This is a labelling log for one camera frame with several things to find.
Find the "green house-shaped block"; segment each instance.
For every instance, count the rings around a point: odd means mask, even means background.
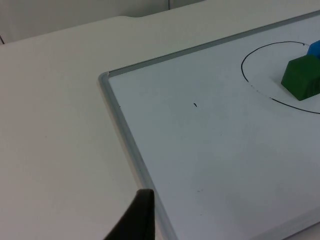
[[[291,60],[281,84],[299,101],[320,94],[320,59],[306,55]]]

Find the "black object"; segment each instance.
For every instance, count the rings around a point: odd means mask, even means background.
[[[155,240],[155,193],[140,189],[104,240]]]

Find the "wall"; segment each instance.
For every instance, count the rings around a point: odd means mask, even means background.
[[[0,35],[6,43],[114,16],[165,11],[168,0],[0,0]]]

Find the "drawn circle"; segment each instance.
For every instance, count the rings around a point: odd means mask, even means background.
[[[260,94],[295,110],[320,114],[320,94],[297,100],[281,85],[289,61],[306,55],[309,45],[298,41],[270,43],[250,52],[241,63],[244,79]]]

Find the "whiteboard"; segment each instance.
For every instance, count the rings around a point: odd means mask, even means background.
[[[281,86],[313,13],[100,77],[168,239],[280,240],[320,222],[320,95]]]

